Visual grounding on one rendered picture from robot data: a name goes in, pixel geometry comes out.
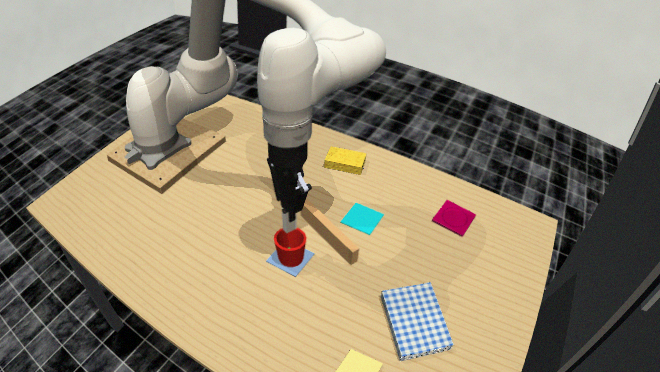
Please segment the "flat magenta square pad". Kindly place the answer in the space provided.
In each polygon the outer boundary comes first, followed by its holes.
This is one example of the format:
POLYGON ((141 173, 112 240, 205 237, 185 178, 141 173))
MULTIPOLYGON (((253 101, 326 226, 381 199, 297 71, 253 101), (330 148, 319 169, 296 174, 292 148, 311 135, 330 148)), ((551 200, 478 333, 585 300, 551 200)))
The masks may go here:
POLYGON ((476 214, 446 200, 440 210, 433 217, 432 222, 463 237, 475 216, 476 214))

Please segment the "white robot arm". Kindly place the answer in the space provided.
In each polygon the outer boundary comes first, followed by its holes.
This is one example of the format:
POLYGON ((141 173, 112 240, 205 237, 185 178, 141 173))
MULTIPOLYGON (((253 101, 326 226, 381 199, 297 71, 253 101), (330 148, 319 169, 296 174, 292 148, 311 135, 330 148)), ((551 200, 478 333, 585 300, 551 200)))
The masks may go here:
MULTIPOLYGON (((176 125, 235 87, 236 65, 220 47, 225 1, 192 0, 189 45, 176 71, 146 67, 130 79, 126 109, 134 141, 125 145, 128 164, 140 160, 153 170, 190 146, 176 125)), ((332 17, 311 0, 251 1, 302 28, 269 34, 257 70, 264 138, 275 147, 295 148, 311 138, 313 106, 370 77, 383 64, 386 47, 376 32, 332 17)))

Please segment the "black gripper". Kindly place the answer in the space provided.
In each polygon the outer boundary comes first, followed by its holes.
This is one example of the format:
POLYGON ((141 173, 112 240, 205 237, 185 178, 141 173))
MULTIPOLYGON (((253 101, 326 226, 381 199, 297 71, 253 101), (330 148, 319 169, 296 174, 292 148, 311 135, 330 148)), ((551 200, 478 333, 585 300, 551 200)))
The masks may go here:
POLYGON ((312 189, 312 186, 306 184, 303 179, 303 165, 307 157, 308 142, 295 148, 279 148, 268 143, 267 163, 270 168, 276 199, 281 201, 282 212, 284 213, 282 213, 283 230, 286 233, 297 229, 297 213, 302 211, 308 191, 312 189))

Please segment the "yellow sponge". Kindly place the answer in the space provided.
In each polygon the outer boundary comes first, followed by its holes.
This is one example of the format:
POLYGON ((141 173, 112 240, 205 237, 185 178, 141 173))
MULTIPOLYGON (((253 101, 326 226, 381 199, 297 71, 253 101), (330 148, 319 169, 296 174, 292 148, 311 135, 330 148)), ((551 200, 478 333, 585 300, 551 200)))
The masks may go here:
POLYGON ((330 147, 324 168, 361 175, 366 161, 366 153, 330 147))

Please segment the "blue and white checkered towel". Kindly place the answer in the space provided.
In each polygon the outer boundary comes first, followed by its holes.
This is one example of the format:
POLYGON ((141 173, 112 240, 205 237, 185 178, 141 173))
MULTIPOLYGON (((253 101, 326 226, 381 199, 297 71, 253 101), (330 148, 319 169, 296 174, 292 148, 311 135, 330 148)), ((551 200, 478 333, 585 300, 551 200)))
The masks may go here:
POLYGON ((431 282, 382 290, 381 300, 400 361, 451 350, 431 282))

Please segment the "red cup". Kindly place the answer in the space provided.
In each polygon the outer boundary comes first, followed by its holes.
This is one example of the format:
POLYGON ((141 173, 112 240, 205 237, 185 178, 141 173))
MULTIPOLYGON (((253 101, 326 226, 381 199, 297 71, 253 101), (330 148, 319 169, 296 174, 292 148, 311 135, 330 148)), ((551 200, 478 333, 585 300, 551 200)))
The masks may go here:
POLYGON ((305 252, 306 235, 301 229, 297 228, 286 233, 282 228, 276 232, 274 241, 278 259, 281 264, 287 267, 295 267, 302 263, 305 252))

